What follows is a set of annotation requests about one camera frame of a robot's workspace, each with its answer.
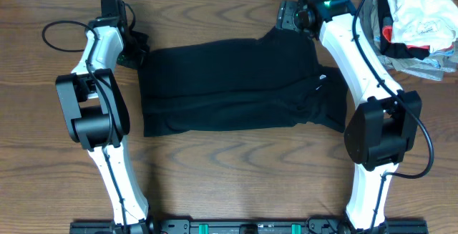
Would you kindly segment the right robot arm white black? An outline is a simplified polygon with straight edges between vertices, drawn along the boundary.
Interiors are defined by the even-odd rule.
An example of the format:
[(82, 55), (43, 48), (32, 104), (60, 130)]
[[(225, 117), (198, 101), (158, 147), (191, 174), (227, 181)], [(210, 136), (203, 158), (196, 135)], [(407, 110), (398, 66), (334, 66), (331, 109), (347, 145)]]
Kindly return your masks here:
[(350, 0), (282, 1), (276, 28), (310, 34), (330, 52), (353, 98), (355, 109), (344, 131), (354, 162), (351, 197), (342, 220), (308, 219), (308, 233), (427, 233), (425, 220), (389, 220), (384, 205), (389, 184), (413, 147), (422, 101), (405, 92), (381, 65)]

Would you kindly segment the black t-shirt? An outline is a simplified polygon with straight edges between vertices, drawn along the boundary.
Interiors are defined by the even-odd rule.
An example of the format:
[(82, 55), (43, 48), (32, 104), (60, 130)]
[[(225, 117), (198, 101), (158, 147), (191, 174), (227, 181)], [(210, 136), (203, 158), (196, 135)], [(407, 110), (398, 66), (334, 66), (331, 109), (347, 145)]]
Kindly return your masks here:
[(321, 65), (314, 42), (295, 31), (158, 49), (138, 78), (147, 137), (309, 122), (337, 132), (346, 126), (344, 78)]

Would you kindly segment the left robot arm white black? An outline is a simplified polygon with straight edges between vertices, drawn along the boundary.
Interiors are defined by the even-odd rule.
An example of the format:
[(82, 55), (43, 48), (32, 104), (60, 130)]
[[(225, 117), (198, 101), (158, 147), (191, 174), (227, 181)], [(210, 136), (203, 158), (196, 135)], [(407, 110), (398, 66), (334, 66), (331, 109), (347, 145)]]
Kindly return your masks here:
[(120, 16), (85, 25), (87, 45), (70, 74), (56, 79), (69, 136), (97, 166), (113, 208), (113, 219), (71, 223), (71, 233), (151, 233), (150, 206), (135, 177), (127, 147), (130, 117), (113, 71), (129, 38)]

